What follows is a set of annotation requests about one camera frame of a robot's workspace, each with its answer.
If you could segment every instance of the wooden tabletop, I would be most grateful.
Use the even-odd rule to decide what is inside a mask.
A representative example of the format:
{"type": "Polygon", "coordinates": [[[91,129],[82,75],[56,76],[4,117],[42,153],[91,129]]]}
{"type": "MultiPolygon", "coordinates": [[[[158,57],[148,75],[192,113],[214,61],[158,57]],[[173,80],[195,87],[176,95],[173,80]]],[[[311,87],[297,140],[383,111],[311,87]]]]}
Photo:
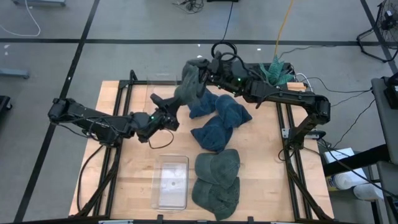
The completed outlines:
{"type": "MultiPolygon", "coordinates": [[[[144,111],[153,113],[155,105],[149,96],[156,93],[162,98],[173,96],[175,86],[165,85],[134,85],[130,111],[144,111]]],[[[227,94],[215,86],[208,89],[217,95],[227,94]]],[[[291,90],[303,90],[301,83],[289,83],[291,90]]],[[[112,114],[118,81],[104,81],[99,93],[96,110],[112,114]]],[[[245,106],[253,120],[235,128],[231,140],[226,148],[238,150],[241,167],[238,176],[241,181],[239,204],[236,211],[227,220],[247,221],[248,216],[255,221],[293,221],[293,212],[290,201],[289,185],[284,162],[278,160],[278,152],[282,149],[279,122],[275,103],[264,102],[256,110],[256,104],[246,103],[243,98],[235,98],[245,106]]],[[[287,124],[287,115],[284,109],[284,120],[287,124]]],[[[306,116],[305,110],[298,106],[292,107],[295,124],[299,124],[306,116]]],[[[193,203],[192,187],[197,179],[194,165],[198,154],[209,152],[202,149],[190,130],[202,127],[216,113],[201,118],[190,119],[189,109],[183,106],[179,109],[177,118],[180,127],[174,132],[174,141],[163,149],[151,149],[148,144],[142,144],[137,137],[125,139],[123,142],[121,161],[119,165],[116,190],[111,212],[115,219],[151,219],[163,214],[165,220],[215,220],[215,216],[193,203]],[[164,154],[180,154],[189,158],[189,185],[187,208],[182,211],[161,211],[151,208],[152,176],[155,159],[164,154]]],[[[171,135],[167,131],[158,131],[151,138],[153,147],[167,144],[171,135]]],[[[83,162],[98,148],[98,143],[89,139],[83,162]]],[[[318,151],[317,142],[305,140],[305,147],[318,151]]],[[[104,149],[98,153],[87,165],[81,187],[81,206],[86,203],[98,186],[104,149]]],[[[329,193],[326,187],[321,160],[318,154],[307,150],[301,151],[302,164],[307,183],[307,189],[326,214],[333,217],[329,193]]],[[[302,196],[298,188],[297,199],[300,207],[300,216],[305,217],[302,205],[302,196]]],[[[103,194],[103,202],[108,196],[108,190],[103,194]]],[[[76,192],[73,198],[70,214],[75,214],[76,192]]]]}

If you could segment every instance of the concrete floor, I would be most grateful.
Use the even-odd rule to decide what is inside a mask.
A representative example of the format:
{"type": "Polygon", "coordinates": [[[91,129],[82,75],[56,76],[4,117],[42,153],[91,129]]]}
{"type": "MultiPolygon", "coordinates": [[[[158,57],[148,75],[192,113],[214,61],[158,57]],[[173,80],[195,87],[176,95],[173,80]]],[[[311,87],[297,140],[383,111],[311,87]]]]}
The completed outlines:
{"type": "MultiPolygon", "coordinates": [[[[376,16],[380,0],[367,0],[376,16]]],[[[31,9],[42,28],[40,38],[79,39],[94,0],[67,0],[66,7],[35,4],[31,9]]],[[[229,2],[205,4],[193,15],[174,8],[174,0],[101,0],[89,39],[220,39],[229,2]]],[[[250,0],[233,7],[226,39],[275,40],[289,0],[250,0]]],[[[23,4],[0,1],[0,24],[14,32],[36,33],[23,4]]],[[[295,2],[282,40],[354,41],[370,28],[360,0],[306,0],[295,2]]],[[[14,38],[0,30],[0,38],[14,38]]],[[[370,35],[367,41],[377,41],[370,35]]],[[[274,45],[237,45],[245,62],[270,62],[274,45]]],[[[279,52],[297,45],[280,45],[279,52]]],[[[77,44],[0,43],[0,67],[28,69],[28,80],[0,77],[0,95],[9,95],[13,110],[0,126],[0,223],[12,222],[49,126],[47,112],[67,77],[77,44]]],[[[126,79],[134,69],[139,79],[157,73],[179,77],[186,60],[211,58],[211,45],[201,44],[85,44],[68,97],[95,107],[103,80],[126,79]]],[[[383,55],[381,47],[367,47],[383,55]]],[[[320,77],[334,90],[366,90],[372,78],[390,76],[387,63],[362,54],[357,46],[319,47],[283,56],[296,72],[320,77]]],[[[314,91],[333,103],[351,94],[326,91],[311,80],[314,91]]],[[[357,115],[373,100],[371,93],[332,109],[332,119],[320,129],[337,142],[357,115]]],[[[339,147],[364,151],[384,143],[375,105],[361,117],[339,147]]],[[[24,221],[67,217],[86,141],[57,128],[30,200],[24,221]]],[[[341,221],[373,223],[370,203],[352,197],[331,196],[335,217],[341,221]]]]}

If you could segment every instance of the dark blue towel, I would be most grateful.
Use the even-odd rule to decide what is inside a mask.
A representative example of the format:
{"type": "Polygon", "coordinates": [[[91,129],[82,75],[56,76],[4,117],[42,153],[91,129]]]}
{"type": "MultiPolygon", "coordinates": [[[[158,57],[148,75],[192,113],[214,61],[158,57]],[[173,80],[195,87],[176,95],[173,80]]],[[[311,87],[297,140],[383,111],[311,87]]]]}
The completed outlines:
{"type": "Polygon", "coordinates": [[[225,128],[237,128],[252,119],[245,107],[229,95],[222,95],[216,100],[216,109],[225,128]]]}
{"type": "Polygon", "coordinates": [[[188,104],[188,107],[191,110],[189,117],[193,119],[214,112],[216,110],[217,98],[217,95],[212,94],[208,89],[206,89],[200,100],[196,100],[188,104]]]}
{"type": "Polygon", "coordinates": [[[220,153],[231,139],[232,131],[232,128],[224,127],[219,116],[215,116],[204,127],[192,129],[191,133],[202,148],[220,153]]]}

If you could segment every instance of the transparent plastic box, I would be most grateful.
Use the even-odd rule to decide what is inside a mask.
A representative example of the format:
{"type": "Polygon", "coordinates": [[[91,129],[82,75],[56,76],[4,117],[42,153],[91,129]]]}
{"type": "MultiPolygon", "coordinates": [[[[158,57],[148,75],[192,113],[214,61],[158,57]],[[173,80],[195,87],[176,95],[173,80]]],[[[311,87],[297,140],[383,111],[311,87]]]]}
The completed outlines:
{"type": "Polygon", "coordinates": [[[152,179],[151,207],[161,210],[184,210],[188,195],[187,156],[159,156],[152,179]]]}

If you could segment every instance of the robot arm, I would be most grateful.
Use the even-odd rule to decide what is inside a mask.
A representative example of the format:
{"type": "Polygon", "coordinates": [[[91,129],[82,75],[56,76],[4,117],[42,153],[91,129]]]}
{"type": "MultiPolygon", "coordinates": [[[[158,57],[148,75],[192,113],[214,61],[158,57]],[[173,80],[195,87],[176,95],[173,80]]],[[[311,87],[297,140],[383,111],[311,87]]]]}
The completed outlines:
{"type": "Polygon", "coordinates": [[[231,62],[222,60],[224,55],[217,52],[211,62],[200,68],[201,87],[197,91],[197,97],[201,97],[207,83],[212,83],[220,89],[233,93],[235,97],[242,96],[248,103],[257,103],[260,107],[264,101],[285,103],[288,105],[301,106],[308,116],[297,127],[291,128],[287,138],[291,149],[302,149],[304,137],[318,124],[330,121],[330,102],[321,95],[312,92],[297,92],[283,90],[279,86],[274,87],[268,83],[264,76],[246,68],[239,56],[234,55],[241,61],[241,66],[246,74],[233,72],[231,62]]]}
{"type": "Polygon", "coordinates": [[[81,127],[84,134],[105,146],[113,147],[119,142],[119,138],[130,138],[134,134],[137,134],[140,142],[147,142],[157,130],[176,131],[179,126],[178,98],[163,100],[156,94],[152,94],[150,98],[158,106],[153,114],[138,112],[127,116],[111,116],[87,108],[73,99],[56,98],[48,116],[52,123],[73,123],[81,127]]]}

